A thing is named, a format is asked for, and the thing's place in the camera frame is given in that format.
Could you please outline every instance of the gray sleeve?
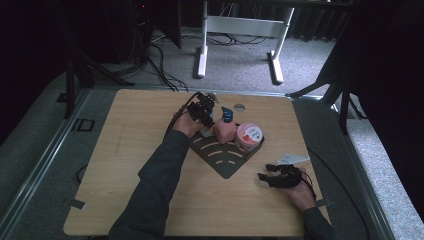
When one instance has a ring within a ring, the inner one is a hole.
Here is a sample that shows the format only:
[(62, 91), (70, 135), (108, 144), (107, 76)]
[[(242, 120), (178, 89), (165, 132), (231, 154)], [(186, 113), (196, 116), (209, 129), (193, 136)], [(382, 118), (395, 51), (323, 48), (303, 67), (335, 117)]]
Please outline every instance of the gray sleeve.
[(189, 138), (171, 130), (138, 173), (140, 182), (109, 231), (109, 239), (162, 239)]
[(333, 240), (336, 239), (333, 227), (324, 218), (317, 208), (310, 208), (303, 212), (305, 224), (305, 240)]

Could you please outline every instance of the wooden board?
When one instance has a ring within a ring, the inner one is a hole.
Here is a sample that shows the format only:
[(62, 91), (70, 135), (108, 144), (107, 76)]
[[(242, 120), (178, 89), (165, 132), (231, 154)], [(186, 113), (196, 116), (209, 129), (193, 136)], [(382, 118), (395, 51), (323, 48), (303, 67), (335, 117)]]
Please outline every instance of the wooden board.
[[(181, 105), (193, 93), (120, 90), (64, 225), (69, 235), (106, 235), (124, 210), (139, 182), (138, 171), (161, 143)], [(224, 179), (189, 150), (181, 180), (171, 201), (167, 236), (301, 236), (302, 214), (290, 199), (258, 180), (265, 164), (275, 164), (284, 153), (308, 155), (289, 99), (219, 94), (214, 120), (221, 106), (234, 110), (237, 123), (257, 124), (266, 138), (262, 148), (231, 178)], [(235, 104), (243, 104), (237, 112)], [(321, 198), (310, 161), (306, 168)], [(328, 219), (326, 209), (321, 209)]]

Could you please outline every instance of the white stand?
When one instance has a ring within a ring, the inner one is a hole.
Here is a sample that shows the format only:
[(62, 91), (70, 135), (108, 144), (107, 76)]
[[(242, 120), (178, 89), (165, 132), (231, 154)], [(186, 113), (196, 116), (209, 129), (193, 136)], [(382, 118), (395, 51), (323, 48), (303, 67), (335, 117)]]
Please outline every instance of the white stand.
[(286, 38), (287, 30), (290, 26), (290, 20), (293, 15), (294, 8), (290, 8), (289, 14), (284, 21), (268, 21), (257, 19), (233, 18), (208, 16), (208, 2), (203, 3), (203, 28), (202, 28), (202, 47), (199, 58), (198, 77), (206, 76), (206, 59), (208, 55), (208, 46), (206, 45), (208, 32), (229, 33), (239, 35), (252, 35), (262, 37), (278, 38), (275, 51), (269, 54), (270, 66), (275, 76), (275, 80), (283, 83), (283, 73), (280, 66), (280, 52), (283, 47), (284, 39)]

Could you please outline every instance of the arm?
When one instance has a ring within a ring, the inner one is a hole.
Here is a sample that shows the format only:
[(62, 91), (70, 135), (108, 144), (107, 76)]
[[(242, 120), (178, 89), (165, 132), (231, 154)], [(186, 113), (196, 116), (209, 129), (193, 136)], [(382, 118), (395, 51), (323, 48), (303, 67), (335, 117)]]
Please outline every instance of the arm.
[(305, 240), (333, 240), (333, 227), (324, 218), (316, 207), (315, 199), (309, 186), (300, 181), (299, 185), (291, 189), (281, 189), (291, 198), (296, 207), (303, 213), (305, 225)]
[(138, 173), (140, 182), (109, 231), (109, 239), (162, 239), (189, 138), (202, 127), (183, 114)]

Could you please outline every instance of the table leg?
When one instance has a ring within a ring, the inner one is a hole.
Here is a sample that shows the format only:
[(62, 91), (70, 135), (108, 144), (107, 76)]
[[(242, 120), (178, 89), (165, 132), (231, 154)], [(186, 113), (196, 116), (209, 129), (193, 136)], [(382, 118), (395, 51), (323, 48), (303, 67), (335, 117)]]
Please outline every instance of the table leg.
[(293, 16), (293, 11), (294, 8), (290, 8), (289, 9), (289, 13), (286, 15), (285, 19), (284, 19), (284, 27), (283, 30), (281, 31), (280, 36), (278, 37), (278, 42), (277, 42), (277, 47), (275, 48), (275, 51), (271, 51), (270, 52), (270, 66), (272, 66), (272, 70), (274, 72), (274, 77), (275, 77), (275, 81), (277, 83), (283, 83), (284, 82), (284, 78), (283, 78), (283, 72), (281, 71), (281, 65), (280, 65), (280, 53), (281, 53), (281, 48), (283, 47), (283, 43), (284, 43), (284, 39), (286, 38), (287, 35), (287, 30), (289, 29), (290, 26), (290, 21), (291, 18)]
[(206, 59), (208, 56), (208, 46), (206, 45), (208, 34), (208, 2), (203, 3), (203, 26), (202, 26), (202, 47), (200, 49), (199, 69), (197, 76), (204, 78), (206, 75)]

